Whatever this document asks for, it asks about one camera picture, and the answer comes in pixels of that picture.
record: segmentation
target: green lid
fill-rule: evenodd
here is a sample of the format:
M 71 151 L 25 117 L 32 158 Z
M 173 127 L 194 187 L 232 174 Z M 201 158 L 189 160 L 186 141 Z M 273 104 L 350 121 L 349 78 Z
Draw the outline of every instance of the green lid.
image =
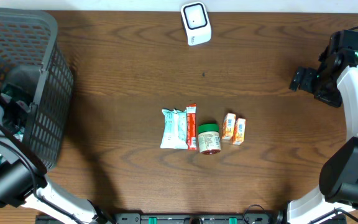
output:
M 207 132 L 207 131 L 216 131 L 219 132 L 219 126 L 217 124 L 203 124 L 198 126 L 198 134 Z

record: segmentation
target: barcode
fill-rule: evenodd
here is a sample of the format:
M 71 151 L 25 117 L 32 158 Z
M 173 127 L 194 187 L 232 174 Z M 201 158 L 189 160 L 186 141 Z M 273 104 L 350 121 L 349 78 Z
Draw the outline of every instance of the barcode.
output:
M 191 137 L 191 146 L 196 146 L 196 137 Z

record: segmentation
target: white barcode scanner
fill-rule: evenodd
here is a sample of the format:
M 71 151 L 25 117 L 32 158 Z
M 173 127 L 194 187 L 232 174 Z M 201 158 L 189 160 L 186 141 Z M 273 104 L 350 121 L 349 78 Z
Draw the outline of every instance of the white barcode scanner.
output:
M 193 2 L 182 6 L 181 20 L 190 46 L 211 40 L 212 29 L 202 2 Z

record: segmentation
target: white wall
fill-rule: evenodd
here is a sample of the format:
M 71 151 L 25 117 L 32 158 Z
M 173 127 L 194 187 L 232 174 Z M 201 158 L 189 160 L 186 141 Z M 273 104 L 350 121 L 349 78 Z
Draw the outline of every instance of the white wall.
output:
M 179 11 L 192 0 L 0 0 L 0 7 L 43 10 Z M 358 13 L 358 0 L 203 0 L 218 12 Z

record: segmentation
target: green clip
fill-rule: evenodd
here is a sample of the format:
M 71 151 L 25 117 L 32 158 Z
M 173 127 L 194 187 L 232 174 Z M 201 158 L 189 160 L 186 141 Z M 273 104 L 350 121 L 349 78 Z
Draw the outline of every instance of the green clip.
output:
M 157 224 L 157 218 L 149 218 L 149 224 Z
M 237 224 L 237 218 L 229 218 L 229 224 Z

